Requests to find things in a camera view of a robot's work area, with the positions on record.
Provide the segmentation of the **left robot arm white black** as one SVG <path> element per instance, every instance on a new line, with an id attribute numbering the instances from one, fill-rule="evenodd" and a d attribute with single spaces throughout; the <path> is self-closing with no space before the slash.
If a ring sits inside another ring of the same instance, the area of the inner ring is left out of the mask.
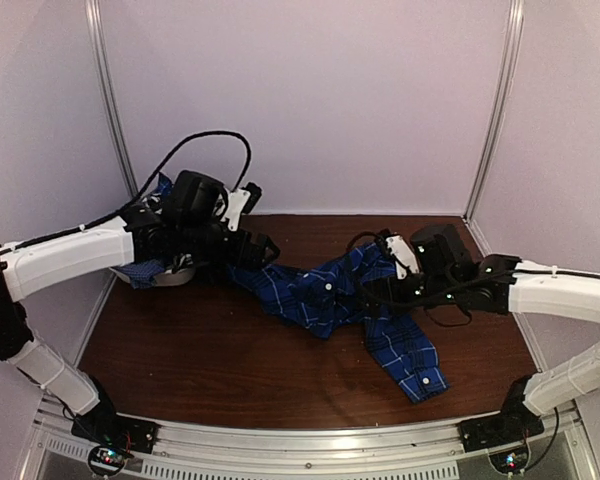
<path id="1" fill-rule="evenodd" d="M 194 266 L 220 263 L 259 270 L 280 254 L 270 237 L 239 226 L 260 197 L 254 183 L 229 190 L 212 177 L 184 170 L 156 210 L 136 200 L 96 226 L 79 226 L 42 241 L 0 244 L 0 361 L 62 400 L 101 443 L 117 442 L 124 424 L 103 387 L 29 328 L 22 300 L 98 270 L 172 261 L 179 255 Z"/>

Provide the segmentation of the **blue plaid long sleeve shirt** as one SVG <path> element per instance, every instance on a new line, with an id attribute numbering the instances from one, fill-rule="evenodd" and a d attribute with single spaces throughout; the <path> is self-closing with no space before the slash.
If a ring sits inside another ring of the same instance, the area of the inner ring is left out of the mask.
<path id="1" fill-rule="evenodd" d="M 320 339 L 339 328 L 361 324 L 371 357 L 415 404 L 446 392 L 450 383 L 438 352 L 408 313 L 386 305 L 365 306 L 354 281 L 383 283 L 395 264 L 367 243 L 310 270 L 270 264 L 260 270 L 229 266 L 231 281 L 258 299 L 263 311 Z"/>

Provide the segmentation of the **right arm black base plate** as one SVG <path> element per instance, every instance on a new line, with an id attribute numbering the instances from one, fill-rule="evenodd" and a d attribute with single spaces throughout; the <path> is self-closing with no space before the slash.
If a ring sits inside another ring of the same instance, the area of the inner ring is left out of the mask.
<path id="1" fill-rule="evenodd" d="M 530 436 L 544 432 L 540 418 L 505 412 L 464 420 L 459 423 L 458 428 L 466 452 L 523 442 Z"/>

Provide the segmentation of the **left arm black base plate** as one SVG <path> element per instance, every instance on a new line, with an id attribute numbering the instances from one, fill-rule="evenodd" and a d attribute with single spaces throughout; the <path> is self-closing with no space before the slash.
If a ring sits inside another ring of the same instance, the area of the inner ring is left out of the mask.
<path id="1" fill-rule="evenodd" d="M 77 416 L 71 427 L 76 437 L 129 453 L 152 453 L 157 433 L 157 423 L 124 415 L 111 422 Z"/>

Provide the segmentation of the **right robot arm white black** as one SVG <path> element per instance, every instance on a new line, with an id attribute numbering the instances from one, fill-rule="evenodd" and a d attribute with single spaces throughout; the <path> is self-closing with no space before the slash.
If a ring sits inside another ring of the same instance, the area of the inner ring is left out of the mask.
<path id="1" fill-rule="evenodd" d="M 517 256 L 473 260 L 452 224 L 428 225 L 409 239 L 384 231 L 375 243 L 396 274 L 385 286 L 353 276 L 364 299 L 395 310 L 454 305 L 473 311 L 542 314 L 600 325 L 600 273 L 547 266 Z M 600 341 L 560 365 L 511 385 L 492 430 L 515 440 L 559 405 L 600 388 Z"/>

